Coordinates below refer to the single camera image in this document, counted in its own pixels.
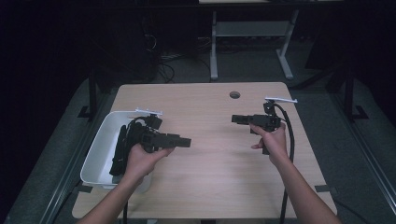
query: floor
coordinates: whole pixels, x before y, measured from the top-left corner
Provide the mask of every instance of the floor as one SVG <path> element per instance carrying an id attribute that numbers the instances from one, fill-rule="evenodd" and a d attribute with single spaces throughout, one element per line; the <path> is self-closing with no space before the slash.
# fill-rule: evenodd
<path id="1" fill-rule="evenodd" d="M 312 42 L 293 41 L 287 59 L 295 78 L 285 79 L 275 52 L 281 43 L 282 39 L 224 40 L 218 56 L 219 79 L 216 82 L 275 81 L 293 86 L 320 72 L 304 68 Z M 173 55 L 175 53 L 163 56 L 166 66 L 160 65 L 161 72 L 152 83 L 211 81 L 207 49 L 194 58 L 169 57 Z M 328 81 L 329 77 L 325 77 L 290 93 L 299 101 L 296 105 L 299 116 L 325 180 L 332 189 L 338 216 L 344 223 L 396 223 L 395 213 L 362 149 L 371 149 L 389 182 L 396 186 L 396 164 L 393 162 L 396 158 L 395 127 L 358 80 L 355 80 L 354 105 L 361 105 L 369 119 L 356 120 L 354 124 L 348 122 L 339 103 L 343 99 L 343 91 L 327 93 L 325 86 Z M 70 101 L 6 223 L 76 222 L 72 209 L 80 185 L 79 171 L 90 139 L 110 110 L 117 88 L 106 93 L 97 92 L 99 110 L 94 120 L 78 118 L 80 109 L 89 104 L 88 92 L 86 80 Z M 364 144 L 358 141 L 355 130 L 365 140 Z M 129 220 L 129 223 L 146 223 L 146 220 Z M 267 223 L 276 223 L 276 220 L 267 220 Z M 286 223 L 298 221 L 288 219 Z"/>

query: person's right hand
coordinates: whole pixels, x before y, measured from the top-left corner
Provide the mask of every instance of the person's right hand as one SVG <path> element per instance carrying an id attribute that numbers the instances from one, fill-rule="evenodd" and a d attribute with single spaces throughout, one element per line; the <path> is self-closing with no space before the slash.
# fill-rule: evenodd
<path id="1" fill-rule="evenodd" d="M 270 152 L 270 160 L 275 166 L 282 160 L 289 159 L 288 151 L 286 150 L 286 125 L 284 123 L 281 123 L 280 127 L 271 133 L 254 124 L 249 124 L 249 126 L 251 130 L 262 137 L 259 144 L 253 145 L 251 148 L 259 149 L 266 146 Z"/>

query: table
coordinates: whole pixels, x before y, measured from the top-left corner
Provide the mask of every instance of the table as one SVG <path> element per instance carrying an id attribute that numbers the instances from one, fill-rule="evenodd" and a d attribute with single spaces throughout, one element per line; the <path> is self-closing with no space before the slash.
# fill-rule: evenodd
<path id="1" fill-rule="evenodd" d="M 233 99 L 230 92 L 238 91 Z M 129 218 L 277 218 L 284 186 L 267 156 L 250 149 L 260 137 L 231 123 L 232 115 L 263 114 L 265 96 L 290 99 L 283 83 L 147 84 L 121 86 L 111 111 L 137 107 L 163 112 L 162 133 L 191 138 L 158 162 L 148 191 L 133 194 Z M 326 185 L 294 104 L 281 104 L 295 134 L 294 163 L 309 185 Z M 107 190 L 80 192 L 74 217 L 83 217 Z M 336 213 L 330 192 L 318 194 Z M 295 217 L 288 202 L 286 217 Z"/>

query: white container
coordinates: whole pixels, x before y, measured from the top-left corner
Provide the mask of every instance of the white container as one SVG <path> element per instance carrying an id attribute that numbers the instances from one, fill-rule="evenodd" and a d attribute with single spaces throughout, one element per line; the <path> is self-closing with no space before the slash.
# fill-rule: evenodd
<path id="1" fill-rule="evenodd" d="M 135 111 L 114 111 L 108 114 L 93 139 L 81 169 L 81 180 L 93 187 L 103 189 L 116 187 L 117 184 L 113 183 L 113 175 L 109 171 L 113 163 L 120 127 L 127 125 L 132 118 L 148 115 L 149 113 Z M 142 193 L 149 189 L 151 176 L 152 173 L 146 175 L 143 183 L 134 192 Z"/>

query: hand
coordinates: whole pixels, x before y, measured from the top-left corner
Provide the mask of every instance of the hand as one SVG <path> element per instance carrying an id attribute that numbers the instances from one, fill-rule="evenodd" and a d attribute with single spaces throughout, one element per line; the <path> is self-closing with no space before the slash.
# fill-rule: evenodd
<path id="1" fill-rule="evenodd" d="M 163 148 L 153 153 L 147 153 L 140 144 L 134 145 L 129 152 L 128 164 L 122 180 L 137 181 L 140 184 L 143 177 L 154 170 L 157 161 L 168 156 L 173 150 L 174 148 Z"/>
<path id="2" fill-rule="evenodd" d="M 284 123 L 281 123 L 280 127 L 271 133 L 254 124 L 249 124 L 249 126 L 251 130 L 262 137 L 259 144 L 253 145 L 251 148 L 259 149 L 265 145 L 270 152 L 270 160 L 274 165 L 277 165 L 282 159 L 289 159 L 286 150 L 286 125 Z"/>

